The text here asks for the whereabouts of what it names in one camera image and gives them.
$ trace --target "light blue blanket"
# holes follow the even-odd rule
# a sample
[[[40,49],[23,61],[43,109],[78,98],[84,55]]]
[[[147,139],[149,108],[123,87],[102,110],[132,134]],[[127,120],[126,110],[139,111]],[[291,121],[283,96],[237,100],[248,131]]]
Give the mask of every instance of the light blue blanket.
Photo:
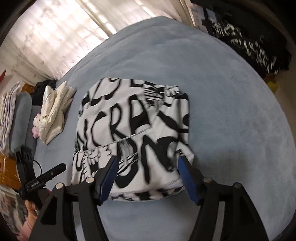
[[[296,152],[280,105],[230,47],[166,17],[121,30],[59,81],[68,81],[77,93],[64,132],[48,146],[37,144],[35,160],[43,170],[67,164],[48,188],[57,182],[70,184],[79,105],[103,77],[178,85],[189,95],[189,145],[203,175],[222,184],[241,182],[271,240],[289,224],[296,208]],[[198,208],[182,192],[160,201],[106,201],[99,212],[110,241],[187,241]],[[79,219],[76,226],[83,240]]]

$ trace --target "pink sleeve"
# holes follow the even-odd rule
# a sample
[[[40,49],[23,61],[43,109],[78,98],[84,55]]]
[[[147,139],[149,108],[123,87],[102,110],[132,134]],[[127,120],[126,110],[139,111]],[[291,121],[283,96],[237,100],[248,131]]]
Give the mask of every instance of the pink sleeve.
[[[19,241],[28,241],[29,237],[31,235],[32,228],[33,227],[29,224],[29,222],[26,221],[24,223],[24,225],[22,226],[22,229],[20,231],[20,235],[17,237],[17,239]]]

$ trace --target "metal bolt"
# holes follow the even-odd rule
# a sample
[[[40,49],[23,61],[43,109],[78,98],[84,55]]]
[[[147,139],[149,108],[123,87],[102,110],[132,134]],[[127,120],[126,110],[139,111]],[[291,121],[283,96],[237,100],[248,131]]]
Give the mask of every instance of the metal bolt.
[[[210,183],[211,181],[212,181],[212,179],[210,177],[205,177],[204,178],[205,183]]]
[[[92,183],[94,181],[94,178],[93,177],[88,177],[87,179],[86,179],[86,182],[87,183]]]
[[[63,183],[58,183],[56,184],[56,189],[61,189],[64,186]]]
[[[235,184],[234,184],[234,187],[235,187],[235,188],[241,188],[242,185],[241,185],[240,183],[235,183]]]

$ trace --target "black cable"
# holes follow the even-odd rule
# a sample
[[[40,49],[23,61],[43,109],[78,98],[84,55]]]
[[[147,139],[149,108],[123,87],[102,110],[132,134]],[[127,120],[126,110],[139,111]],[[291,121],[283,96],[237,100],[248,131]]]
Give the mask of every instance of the black cable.
[[[40,164],[37,161],[35,161],[35,160],[33,160],[33,161],[36,162],[38,164],[38,166],[40,167],[40,171],[41,171],[40,175],[42,175],[42,167],[40,166]]]

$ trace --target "white curtain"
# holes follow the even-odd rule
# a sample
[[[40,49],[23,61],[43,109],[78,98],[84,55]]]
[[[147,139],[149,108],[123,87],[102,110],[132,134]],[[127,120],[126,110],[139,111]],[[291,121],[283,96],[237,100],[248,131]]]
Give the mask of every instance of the white curtain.
[[[37,0],[0,47],[0,64],[31,85],[60,79],[126,26],[161,15],[187,22],[180,17],[184,15],[182,1]]]

